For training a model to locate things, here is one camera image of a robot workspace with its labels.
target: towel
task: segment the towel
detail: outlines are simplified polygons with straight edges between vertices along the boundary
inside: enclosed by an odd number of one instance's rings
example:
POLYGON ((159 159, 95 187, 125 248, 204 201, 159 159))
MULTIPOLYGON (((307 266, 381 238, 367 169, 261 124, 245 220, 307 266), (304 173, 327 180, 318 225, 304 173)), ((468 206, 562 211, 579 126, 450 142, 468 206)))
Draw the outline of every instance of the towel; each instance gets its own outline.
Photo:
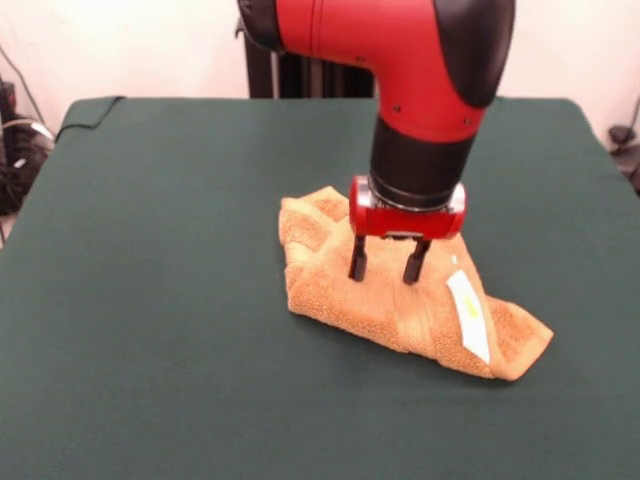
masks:
POLYGON ((400 353, 452 370, 515 381, 553 332, 514 303, 487 295, 462 235, 432 243, 420 281, 402 273, 415 242, 367 239, 362 283, 348 278, 348 200, 332 187, 284 198, 279 214, 288 308, 400 353))

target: white tag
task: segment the white tag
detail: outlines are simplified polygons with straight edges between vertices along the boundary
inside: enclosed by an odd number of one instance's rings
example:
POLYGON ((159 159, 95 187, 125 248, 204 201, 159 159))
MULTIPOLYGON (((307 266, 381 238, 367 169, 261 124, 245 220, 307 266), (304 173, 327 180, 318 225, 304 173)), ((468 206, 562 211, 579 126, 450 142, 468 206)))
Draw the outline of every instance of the white tag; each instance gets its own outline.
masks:
POLYGON ((487 325, 482 305, 467 275, 459 270, 447 281, 458 310, 462 327, 462 344, 487 365, 491 363, 487 325))

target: green table surface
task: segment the green table surface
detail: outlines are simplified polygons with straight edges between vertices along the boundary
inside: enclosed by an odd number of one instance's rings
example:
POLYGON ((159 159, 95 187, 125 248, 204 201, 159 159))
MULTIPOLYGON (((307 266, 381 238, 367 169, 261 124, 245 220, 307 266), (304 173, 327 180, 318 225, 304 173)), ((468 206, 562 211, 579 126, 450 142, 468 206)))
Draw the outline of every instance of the green table surface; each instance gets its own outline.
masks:
POLYGON ((638 479, 640 204, 565 100, 499 99, 464 181, 517 383, 287 310, 280 199, 366 173, 372 100, 78 102, 0 254, 0 478, 638 479))

